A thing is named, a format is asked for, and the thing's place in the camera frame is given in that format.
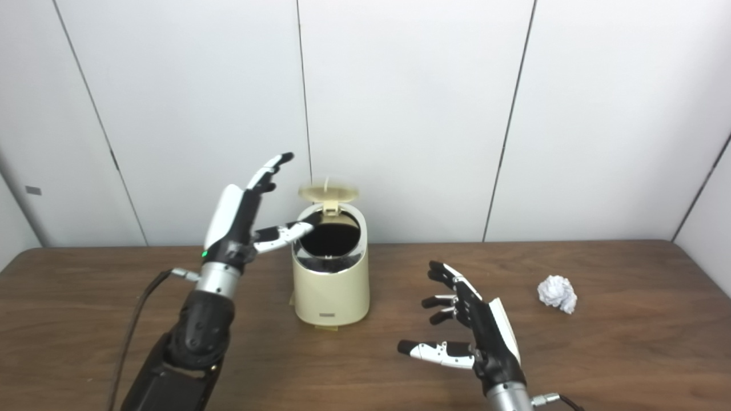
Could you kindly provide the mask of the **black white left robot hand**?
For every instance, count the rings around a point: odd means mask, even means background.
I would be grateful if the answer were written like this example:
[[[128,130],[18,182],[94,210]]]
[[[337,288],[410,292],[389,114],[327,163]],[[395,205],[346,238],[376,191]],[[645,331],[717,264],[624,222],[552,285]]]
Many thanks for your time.
[[[313,213],[302,220],[254,229],[263,195],[276,189],[272,177],[293,159],[292,152],[274,156],[245,189],[235,184],[224,188],[204,240],[203,264],[221,263],[242,271],[257,255],[293,244],[318,226],[322,218]]]

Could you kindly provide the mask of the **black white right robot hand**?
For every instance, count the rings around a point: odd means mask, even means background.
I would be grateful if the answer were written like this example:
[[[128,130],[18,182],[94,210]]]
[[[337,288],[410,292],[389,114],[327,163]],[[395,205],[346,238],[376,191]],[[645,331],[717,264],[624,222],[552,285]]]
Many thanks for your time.
[[[439,325],[454,319],[472,331],[473,341],[438,343],[402,339],[397,344],[397,351],[440,366],[472,369],[482,383],[483,394],[504,384],[526,386],[517,344],[501,302],[498,299],[486,302],[462,273],[446,263],[431,260],[427,275],[431,281],[454,291],[452,295],[423,299],[424,309],[441,308],[429,317],[429,323]]]

